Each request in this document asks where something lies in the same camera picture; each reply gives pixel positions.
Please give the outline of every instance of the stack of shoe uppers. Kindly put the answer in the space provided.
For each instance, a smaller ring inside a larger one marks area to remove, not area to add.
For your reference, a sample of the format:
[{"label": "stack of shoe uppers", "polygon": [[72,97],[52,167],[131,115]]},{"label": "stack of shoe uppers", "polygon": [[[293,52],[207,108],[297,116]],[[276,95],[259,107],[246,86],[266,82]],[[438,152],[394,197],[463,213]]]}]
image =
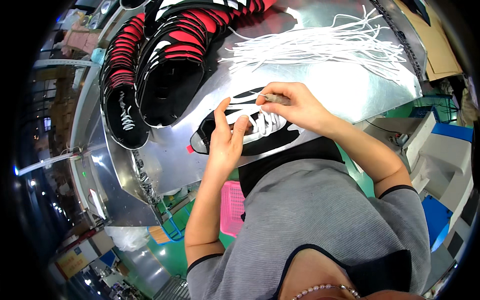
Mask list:
[{"label": "stack of shoe uppers", "polygon": [[102,108],[113,139],[138,149],[148,126],[173,124],[199,88],[210,43],[235,17],[263,12],[275,1],[148,2],[145,14],[129,19],[112,39],[102,67]]}]

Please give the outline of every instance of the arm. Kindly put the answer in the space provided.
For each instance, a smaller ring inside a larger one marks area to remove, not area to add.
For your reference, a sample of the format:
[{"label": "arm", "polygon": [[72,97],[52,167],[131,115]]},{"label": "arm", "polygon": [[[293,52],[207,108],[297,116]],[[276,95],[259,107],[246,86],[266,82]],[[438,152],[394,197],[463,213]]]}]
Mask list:
[{"label": "arm", "polygon": [[214,112],[215,130],[210,141],[210,155],[185,229],[188,266],[206,255],[225,252],[218,239],[220,190],[240,158],[248,123],[248,117],[241,116],[235,122],[233,134],[230,132],[224,113],[229,103],[230,98],[223,100]]},{"label": "arm", "polygon": [[270,83],[261,93],[283,94],[289,97],[292,106],[266,103],[263,96],[259,96],[256,103],[262,105],[265,111],[277,113],[297,126],[337,142],[371,177],[376,197],[393,186],[412,185],[407,168],[390,148],[332,115],[304,84]]}]

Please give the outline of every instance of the tool handle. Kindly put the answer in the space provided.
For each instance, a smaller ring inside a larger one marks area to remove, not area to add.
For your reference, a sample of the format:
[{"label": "tool handle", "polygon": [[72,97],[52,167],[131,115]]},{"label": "tool handle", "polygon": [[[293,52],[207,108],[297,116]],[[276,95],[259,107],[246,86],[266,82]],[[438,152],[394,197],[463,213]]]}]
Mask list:
[{"label": "tool handle", "polygon": [[287,106],[292,105],[290,98],[284,95],[266,94],[265,100],[267,100],[268,102],[280,103],[282,105],[287,105]]}]

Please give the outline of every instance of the pearl necklace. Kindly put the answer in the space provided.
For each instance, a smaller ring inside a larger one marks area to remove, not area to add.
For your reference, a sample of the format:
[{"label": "pearl necklace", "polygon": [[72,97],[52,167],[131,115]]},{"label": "pearl necklace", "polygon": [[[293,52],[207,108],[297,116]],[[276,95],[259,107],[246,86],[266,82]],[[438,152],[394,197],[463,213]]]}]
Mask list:
[{"label": "pearl necklace", "polygon": [[324,288],[347,289],[350,293],[352,293],[353,296],[355,296],[355,298],[357,298],[357,299],[360,298],[360,295],[356,290],[354,290],[352,288],[348,288],[348,287],[344,286],[343,284],[339,284],[337,286],[331,285],[331,284],[321,284],[319,286],[314,286],[313,288],[304,289],[302,292],[298,293],[296,297],[292,298],[292,300],[300,299],[300,298],[303,297],[303,295],[306,295],[306,294],[311,293],[313,291],[317,291],[319,289],[324,289]]}]

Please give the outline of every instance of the pink plastic basket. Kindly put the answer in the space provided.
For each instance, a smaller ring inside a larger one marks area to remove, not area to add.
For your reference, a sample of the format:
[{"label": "pink plastic basket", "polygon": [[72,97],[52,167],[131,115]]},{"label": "pink plastic basket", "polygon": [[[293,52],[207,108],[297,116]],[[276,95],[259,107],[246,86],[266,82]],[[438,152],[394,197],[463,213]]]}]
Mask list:
[{"label": "pink plastic basket", "polygon": [[238,181],[227,181],[222,187],[222,204],[220,206],[220,231],[237,237],[243,221],[240,215],[245,212],[243,193]]}]

